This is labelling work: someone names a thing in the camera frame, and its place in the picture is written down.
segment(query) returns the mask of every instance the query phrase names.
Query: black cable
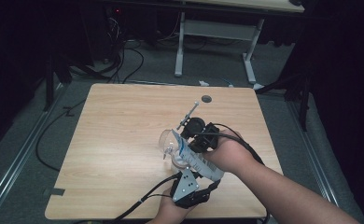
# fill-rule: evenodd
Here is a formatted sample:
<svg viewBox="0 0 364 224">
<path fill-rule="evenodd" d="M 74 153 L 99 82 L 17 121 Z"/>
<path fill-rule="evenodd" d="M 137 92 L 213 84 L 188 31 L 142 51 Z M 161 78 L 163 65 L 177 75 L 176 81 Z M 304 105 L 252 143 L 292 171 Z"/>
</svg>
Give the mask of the black cable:
<svg viewBox="0 0 364 224">
<path fill-rule="evenodd" d="M 45 135 L 46 131 L 49 129 L 49 127 L 58 119 L 60 119 L 62 116 L 64 116 L 65 114 L 67 114 L 69 111 L 71 111 L 72 109 L 76 108 L 77 106 L 83 104 L 86 100 L 82 100 L 80 101 L 78 104 L 72 106 L 71 108 L 68 108 L 68 110 L 66 110 L 65 112 L 63 112 L 62 114 L 60 114 L 59 116 L 57 116 L 57 118 L 55 118 L 54 120 L 52 120 L 48 126 L 46 126 L 46 128 L 42 131 L 42 133 L 39 135 L 37 141 L 36 141 L 36 145 L 35 145 L 35 154 L 36 154 L 36 158 L 40 161 L 40 163 L 42 163 L 43 165 L 45 165 L 46 167 L 50 168 L 51 170 L 54 170 L 56 172 L 60 172 L 59 168 L 56 168 L 52 165 L 49 165 L 48 163 L 46 163 L 45 161 L 43 161 L 43 159 L 40 157 L 39 154 L 39 143 L 42 140 L 43 135 Z"/>
<path fill-rule="evenodd" d="M 118 83 L 120 83 L 120 79 L 119 79 L 119 70 L 121 69 L 121 67 L 124 65 L 124 50 L 125 50 L 125 45 L 123 45 L 122 47 L 122 51 L 121 51 L 121 62 L 118 66 L 118 68 L 116 69 L 116 71 L 113 73 L 113 75 L 109 78 L 109 80 L 106 83 L 109 83 L 112 78 L 118 78 Z"/>
<path fill-rule="evenodd" d="M 126 83 L 126 81 L 127 81 L 127 79 L 129 78 L 129 77 L 131 77 L 136 71 L 138 71 L 141 67 L 142 67 L 142 64 L 144 64 L 144 55 L 142 55 L 142 53 L 141 52 L 139 52 L 138 50 L 136 50 L 136 49 L 130 49 L 130 50 L 132 50 L 132 51 L 135 51 L 137 54 L 139 54 L 140 56 L 141 56 L 141 59 L 142 59 L 142 61 L 141 61 L 141 63 L 139 64 L 139 66 L 133 71 L 133 72 L 131 72 L 128 76 L 126 76 L 126 78 L 124 78 L 123 79 L 123 81 L 121 82 L 122 84 L 124 84 L 124 83 Z"/>
<path fill-rule="evenodd" d="M 215 136 L 220 136 L 220 137 L 227 137 L 231 140 L 234 140 L 236 142 L 238 142 L 240 145 L 242 145 L 243 147 L 245 147 L 254 157 L 254 159 L 256 161 L 258 161 L 259 163 L 261 163 L 262 165 L 264 165 L 261 157 L 258 155 L 258 153 L 246 142 L 244 141 L 244 139 L 240 138 L 240 137 L 235 137 L 235 136 L 231 136 L 228 134 L 224 134 L 224 133 L 192 133 L 195 135 L 215 135 Z"/>
<path fill-rule="evenodd" d="M 137 208 L 139 205 L 141 205 L 141 203 L 143 203 L 146 199 L 155 196 L 155 195 L 151 195 L 153 193 L 153 191 L 155 191 L 156 189 L 158 189 L 161 185 L 163 185 L 164 183 L 172 180 L 172 179 L 177 179 L 180 176 L 182 176 L 182 173 L 177 173 L 175 175 L 171 175 L 165 179 L 162 180 L 162 182 L 160 182 L 159 184 L 157 184 L 153 189 L 151 189 L 146 195 L 144 195 L 144 197 L 142 197 L 138 202 L 136 202 L 135 204 L 133 204 L 133 206 L 131 206 L 130 209 L 128 209 L 127 211 L 125 211 L 123 214 L 121 214 L 120 216 L 116 217 L 115 219 L 109 220 L 109 221 L 105 221 L 104 223 L 106 224 L 114 224 L 114 223 L 118 223 L 119 221 L 121 221 L 122 219 L 124 219 L 126 216 L 128 216 L 133 210 L 135 210 L 135 208 Z"/>
</svg>

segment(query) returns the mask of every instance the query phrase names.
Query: floor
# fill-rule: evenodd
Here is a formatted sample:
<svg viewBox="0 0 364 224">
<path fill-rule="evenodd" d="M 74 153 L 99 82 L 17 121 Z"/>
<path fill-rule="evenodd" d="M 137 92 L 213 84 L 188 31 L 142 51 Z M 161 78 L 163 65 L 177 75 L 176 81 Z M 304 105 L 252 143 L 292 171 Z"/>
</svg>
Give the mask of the floor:
<svg viewBox="0 0 364 224">
<path fill-rule="evenodd" d="M 130 41 L 124 64 L 110 82 L 118 83 L 138 69 L 126 83 L 199 86 L 203 81 L 209 86 L 232 84 L 252 88 L 242 61 L 246 46 L 248 43 L 244 41 L 212 39 L 204 44 L 191 40 L 186 43 L 184 74 L 174 77 L 174 41 L 162 41 L 156 47 Z M 257 45 L 252 61 L 257 82 L 268 85 L 276 81 L 292 50 L 293 45 Z M 98 62 L 95 69 L 104 66 Z M 61 167 L 83 106 L 80 103 L 87 97 L 90 86 L 98 82 L 104 81 L 73 75 L 70 85 L 55 85 L 57 101 L 48 112 L 43 111 L 46 92 L 43 83 L 35 98 L 14 119 L 0 143 L 0 223 L 73 223 L 45 218 L 49 189 L 57 172 L 41 163 L 38 155 L 50 166 Z M 258 98 L 285 176 L 323 195 L 364 223 L 331 152 L 315 110 L 315 99 L 310 98 L 308 132 L 303 132 L 297 122 L 298 103 L 285 102 L 283 90 L 269 91 Z M 65 115 L 66 107 L 74 107 L 68 114 L 71 116 Z"/>
</svg>

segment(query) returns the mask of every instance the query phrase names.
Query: human arm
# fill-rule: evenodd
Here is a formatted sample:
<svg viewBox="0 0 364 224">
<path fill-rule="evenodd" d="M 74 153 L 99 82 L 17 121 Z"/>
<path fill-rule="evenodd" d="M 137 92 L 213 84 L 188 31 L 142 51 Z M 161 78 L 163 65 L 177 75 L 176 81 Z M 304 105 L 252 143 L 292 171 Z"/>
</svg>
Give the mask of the human arm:
<svg viewBox="0 0 364 224">
<path fill-rule="evenodd" d="M 323 197 L 255 161 L 236 141 L 220 137 L 217 149 L 203 155 L 239 177 L 280 223 L 357 223 Z"/>
</svg>

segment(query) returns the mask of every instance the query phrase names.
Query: black curtain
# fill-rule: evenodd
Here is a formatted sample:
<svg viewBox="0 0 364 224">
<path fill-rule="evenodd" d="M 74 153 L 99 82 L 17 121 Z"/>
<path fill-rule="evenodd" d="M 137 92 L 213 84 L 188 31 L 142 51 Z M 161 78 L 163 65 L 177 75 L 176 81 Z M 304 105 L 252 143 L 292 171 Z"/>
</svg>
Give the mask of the black curtain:
<svg viewBox="0 0 364 224">
<path fill-rule="evenodd" d="M 318 113 L 364 214 L 364 0 L 322 0 L 313 10 L 318 14 L 332 19 L 304 26 L 280 80 L 312 74 Z"/>
</svg>

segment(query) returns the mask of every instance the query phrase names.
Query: forearm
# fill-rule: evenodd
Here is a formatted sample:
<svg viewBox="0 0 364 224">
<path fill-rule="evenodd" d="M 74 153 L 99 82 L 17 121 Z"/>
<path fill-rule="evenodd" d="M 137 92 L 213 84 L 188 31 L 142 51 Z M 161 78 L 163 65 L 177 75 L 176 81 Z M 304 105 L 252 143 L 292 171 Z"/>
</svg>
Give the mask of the forearm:
<svg viewBox="0 0 364 224">
<path fill-rule="evenodd" d="M 280 223 L 357 223 L 307 188 L 257 163 L 236 174 Z"/>
</svg>

